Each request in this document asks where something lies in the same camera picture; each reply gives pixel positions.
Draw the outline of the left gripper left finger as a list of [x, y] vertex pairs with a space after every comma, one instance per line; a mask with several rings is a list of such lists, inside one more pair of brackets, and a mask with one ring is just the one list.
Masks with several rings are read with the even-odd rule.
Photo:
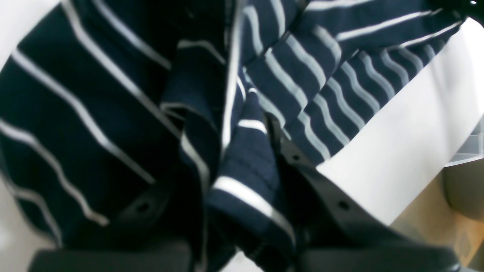
[[30, 272], [193, 272], [189, 236], [168, 220], [186, 178], [166, 178], [131, 200], [105, 229], [84, 232], [66, 249], [41, 250]]

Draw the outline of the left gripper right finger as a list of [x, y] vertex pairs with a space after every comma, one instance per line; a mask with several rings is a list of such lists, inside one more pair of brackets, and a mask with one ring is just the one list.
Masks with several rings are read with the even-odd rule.
[[284, 136], [265, 114], [282, 188], [298, 242], [293, 272], [458, 272], [445, 246], [407, 238], [375, 219]]

